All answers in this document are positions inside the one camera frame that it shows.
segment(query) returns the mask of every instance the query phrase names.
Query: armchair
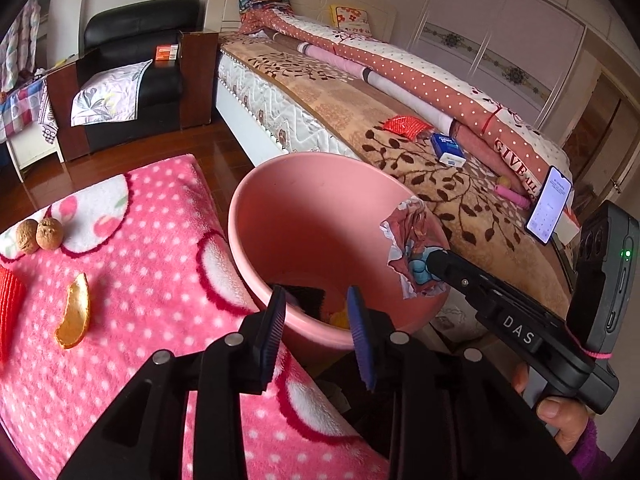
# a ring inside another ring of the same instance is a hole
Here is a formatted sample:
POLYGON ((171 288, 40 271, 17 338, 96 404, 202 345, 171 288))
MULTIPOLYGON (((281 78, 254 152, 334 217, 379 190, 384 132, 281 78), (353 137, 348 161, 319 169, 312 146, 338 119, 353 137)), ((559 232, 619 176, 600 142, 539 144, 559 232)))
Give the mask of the armchair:
POLYGON ((201 31, 199 0, 151 0, 92 17, 84 30, 84 54, 48 76, 65 160, 209 123, 217 39, 201 31), (152 64, 144 73, 136 120, 70 125, 73 98, 92 76, 153 59, 156 46, 175 43, 180 44, 175 63, 152 64))

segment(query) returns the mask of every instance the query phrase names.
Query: purple sleeve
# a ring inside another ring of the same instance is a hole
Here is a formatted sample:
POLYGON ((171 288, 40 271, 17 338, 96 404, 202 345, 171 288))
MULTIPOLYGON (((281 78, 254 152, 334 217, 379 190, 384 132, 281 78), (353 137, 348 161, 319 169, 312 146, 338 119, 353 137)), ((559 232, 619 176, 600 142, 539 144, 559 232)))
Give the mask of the purple sleeve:
POLYGON ((571 463, 584 480, 602 478, 604 469, 611 463, 607 454, 598 448, 597 436, 596 425, 590 418, 584 433, 569 455, 571 463))

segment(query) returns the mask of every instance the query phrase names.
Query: black leather sofa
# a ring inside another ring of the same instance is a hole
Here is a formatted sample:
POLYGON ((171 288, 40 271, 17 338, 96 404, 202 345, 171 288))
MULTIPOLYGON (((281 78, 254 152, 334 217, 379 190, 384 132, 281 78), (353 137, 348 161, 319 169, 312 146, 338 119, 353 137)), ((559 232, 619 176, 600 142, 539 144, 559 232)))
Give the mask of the black leather sofa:
MULTIPOLYGON (((200 15, 199 0, 151 0, 96 14, 84 30, 84 55, 76 62, 78 88, 98 72, 153 59, 156 46, 179 43, 182 33, 199 30, 200 15)), ((86 125, 90 151, 179 130, 182 83, 179 60, 172 66, 152 64, 140 83, 137 120, 86 125)))

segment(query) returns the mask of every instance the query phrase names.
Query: hanging clothes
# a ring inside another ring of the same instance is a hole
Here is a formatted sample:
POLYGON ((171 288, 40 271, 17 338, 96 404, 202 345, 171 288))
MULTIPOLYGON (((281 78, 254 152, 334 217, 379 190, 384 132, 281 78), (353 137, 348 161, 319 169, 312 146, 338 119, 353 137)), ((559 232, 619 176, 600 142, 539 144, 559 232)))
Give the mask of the hanging clothes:
POLYGON ((33 74, 40 26, 40 4, 29 0, 0 42, 0 91, 9 93, 22 71, 33 74))

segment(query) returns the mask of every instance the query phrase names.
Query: brown leaf pattern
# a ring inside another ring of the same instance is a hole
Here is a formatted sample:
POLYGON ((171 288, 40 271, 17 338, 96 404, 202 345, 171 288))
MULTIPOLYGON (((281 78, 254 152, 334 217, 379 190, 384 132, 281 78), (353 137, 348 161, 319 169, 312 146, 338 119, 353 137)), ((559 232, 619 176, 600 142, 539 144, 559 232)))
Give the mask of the brown leaf pattern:
POLYGON ((273 78, 305 77, 312 81, 326 81, 339 79, 344 82, 353 80, 346 72, 332 68, 331 66, 317 62, 307 56, 292 56, 287 52, 271 52, 251 57, 247 60, 254 68, 273 78))
POLYGON ((366 130, 364 136, 367 160, 428 204, 450 232, 454 250, 467 254, 460 244, 476 246, 479 239, 510 251, 520 244, 520 211, 492 191, 495 176, 471 154, 466 154, 463 168, 451 168, 436 160, 429 141, 409 142, 379 128, 366 130))

